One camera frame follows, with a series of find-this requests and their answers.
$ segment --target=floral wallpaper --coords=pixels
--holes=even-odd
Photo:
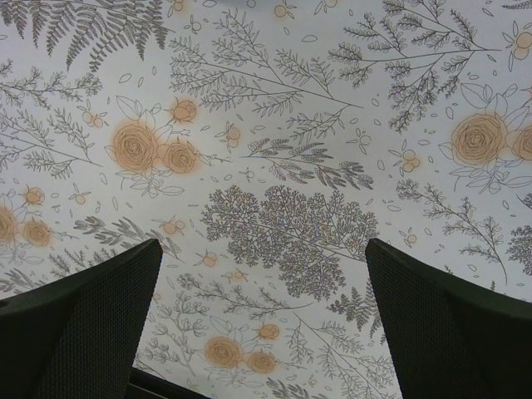
[[[0,17],[0,298],[156,238],[135,367],[214,399],[401,397],[373,237],[532,301],[532,2]]]

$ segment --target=textured black surface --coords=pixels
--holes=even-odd
[[[404,399],[532,397],[532,304],[378,239],[366,256]]]
[[[161,256],[146,241],[9,298],[0,308],[0,397],[122,399]]]

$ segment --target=botanical print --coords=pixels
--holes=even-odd
[[[398,399],[369,239],[532,302],[529,3],[0,0],[0,298],[157,239],[134,367]]]

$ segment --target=orange flower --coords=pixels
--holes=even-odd
[[[259,337],[263,339],[275,339],[279,336],[279,327],[275,324],[266,324],[259,330]]]
[[[254,353],[246,363],[250,369],[260,374],[269,374],[275,369],[275,359],[267,353]]]
[[[165,166],[175,173],[189,173],[196,161],[195,149],[190,143],[177,141],[170,145],[160,145],[157,152]]]
[[[453,131],[453,153],[468,165],[486,164],[496,158],[507,134],[505,123],[497,115],[474,114]]]
[[[226,337],[212,338],[205,345],[205,356],[215,366],[233,368],[242,359],[242,348]]]
[[[43,222],[28,222],[22,232],[24,238],[37,247],[44,247],[50,242],[52,233]]]
[[[44,202],[44,193],[38,187],[33,187],[27,189],[24,194],[24,199],[29,205],[41,205]]]
[[[116,162],[134,172],[144,172],[153,165],[157,140],[145,127],[128,125],[120,129],[113,140]]]
[[[15,216],[0,206],[0,243],[10,243],[17,233],[17,220]]]
[[[527,126],[518,133],[512,150],[523,160],[532,160],[532,126]]]
[[[173,122],[191,122],[196,117],[196,105],[191,100],[179,102],[176,98],[171,113]]]

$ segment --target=black mesh texture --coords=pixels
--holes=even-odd
[[[79,291],[31,398],[124,397],[159,272],[160,247],[152,244]]]
[[[376,241],[366,254],[404,399],[491,398],[446,293],[402,267]]]

